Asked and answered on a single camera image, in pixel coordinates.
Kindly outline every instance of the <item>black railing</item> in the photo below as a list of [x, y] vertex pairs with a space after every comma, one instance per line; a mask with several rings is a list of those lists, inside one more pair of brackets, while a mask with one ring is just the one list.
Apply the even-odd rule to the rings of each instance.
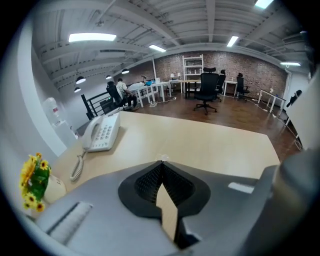
[[86, 116], [89, 120], [92, 120], [94, 117], [107, 114], [117, 108], [114, 104], [113, 98], [108, 92], [103, 92], [89, 99], [86, 99], [85, 95], [82, 94], [81, 98], [87, 111]]

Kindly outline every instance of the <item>telephone handset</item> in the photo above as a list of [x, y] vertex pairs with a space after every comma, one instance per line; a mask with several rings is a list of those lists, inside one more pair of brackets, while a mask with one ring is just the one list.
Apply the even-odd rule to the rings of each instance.
[[70, 174], [70, 180], [76, 181], [84, 166], [83, 157], [86, 152], [110, 150], [117, 138], [120, 127], [119, 113], [111, 116], [95, 117], [86, 128], [82, 140], [83, 152], [78, 155], [78, 162]]

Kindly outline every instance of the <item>ceiling light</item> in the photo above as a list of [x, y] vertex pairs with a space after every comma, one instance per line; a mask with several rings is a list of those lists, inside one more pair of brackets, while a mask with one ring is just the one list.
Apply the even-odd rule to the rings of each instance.
[[153, 45], [150, 45], [149, 48], [154, 49], [154, 50], [157, 50], [157, 51], [162, 52], [162, 53], [164, 53], [164, 52], [166, 51], [165, 49], [162, 49], [161, 47], [156, 46], [156, 45], [154, 45], [154, 44], [153, 44]]
[[255, 3], [255, 6], [258, 6], [260, 8], [266, 9], [268, 5], [270, 5], [274, 0], [258, 0]]
[[103, 33], [77, 33], [69, 36], [69, 43], [78, 41], [113, 41], [115, 40], [115, 34], [103, 34]]
[[124, 74], [128, 74], [129, 72], [130, 72], [129, 69], [126, 69], [126, 68], [125, 68], [124, 70], [122, 70], [121, 74], [124, 75]]
[[232, 36], [231, 37], [231, 39], [230, 39], [230, 41], [229, 41], [229, 43], [228, 43], [228, 45], [226, 46], [226, 47], [231, 47], [231, 46], [233, 46], [234, 45], [234, 43], [238, 40], [238, 36]]
[[301, 66], [298, 62], [280, 62], [281, 65], [287, 65], [287, 66]]
[[76, 79], [75, 84], [78, 85], [78, 84], [83, 83], [84, 81], [86, 81], [86, 79], [85, 79], [83, 76], [79, 76], [79, 77]]

